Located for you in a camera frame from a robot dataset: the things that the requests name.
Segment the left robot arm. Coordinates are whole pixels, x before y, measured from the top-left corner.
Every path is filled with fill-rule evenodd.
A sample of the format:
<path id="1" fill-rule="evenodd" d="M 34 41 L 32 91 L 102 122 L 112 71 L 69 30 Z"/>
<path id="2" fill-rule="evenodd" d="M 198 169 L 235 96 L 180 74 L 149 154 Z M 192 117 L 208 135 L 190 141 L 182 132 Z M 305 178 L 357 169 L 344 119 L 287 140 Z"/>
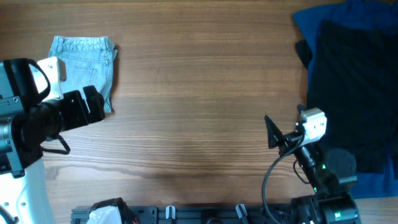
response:
<path id="1" fill-rule="evenodd" d="M 1 61 L 1 223 L 54 223 L 45 184 L 44 153 L 68 155 L 61 132 L 105 118 L 93 85 L 63 92 L 65 64 L 57 57 Z M 58 140 L 59 149 L 45 141 Z"/>

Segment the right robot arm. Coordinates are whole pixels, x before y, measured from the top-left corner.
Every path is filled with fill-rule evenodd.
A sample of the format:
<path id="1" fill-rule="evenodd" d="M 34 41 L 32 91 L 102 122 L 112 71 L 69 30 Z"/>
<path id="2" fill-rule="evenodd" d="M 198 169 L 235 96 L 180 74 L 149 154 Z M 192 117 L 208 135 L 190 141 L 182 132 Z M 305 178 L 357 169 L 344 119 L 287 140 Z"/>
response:
<path id="1" fill-rule="evenodd" d="M 262 193 L 271 171 L 287 156 L 293 155 L 310 185 L 313 195 L 293 198 L 289 204 L 287 223 L 360 223 L 357 204 L 351 189 L 357 183 L 356 159 L 345 149 L 325 149 L 320 140 L 326 133 L 327 117 L 318 109 L 298 106 L 300 121 L 291 133 L 283 134 L 269 116 L 264 117 L 268 146 L 278 148 L 276 159 L 265 174 Z"/>

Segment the light blue denim shorts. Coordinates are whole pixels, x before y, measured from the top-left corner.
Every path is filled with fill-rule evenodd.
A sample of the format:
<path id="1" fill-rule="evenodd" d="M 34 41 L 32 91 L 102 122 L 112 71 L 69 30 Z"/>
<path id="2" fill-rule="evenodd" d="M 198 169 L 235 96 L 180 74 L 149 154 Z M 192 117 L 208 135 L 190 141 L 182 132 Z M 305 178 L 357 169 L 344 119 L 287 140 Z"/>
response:
<path id="1" fill-rule="evenodd" d="M 111 113 L 114 60 L 118 54 L 109 37 L 55 36 L 49 57 L 65 63 L 67 79 L 61 83 L 64 93 L 78 90 L 86 98 L 83 87 L 93 85 L 104 98 L 104 112 Z"/>

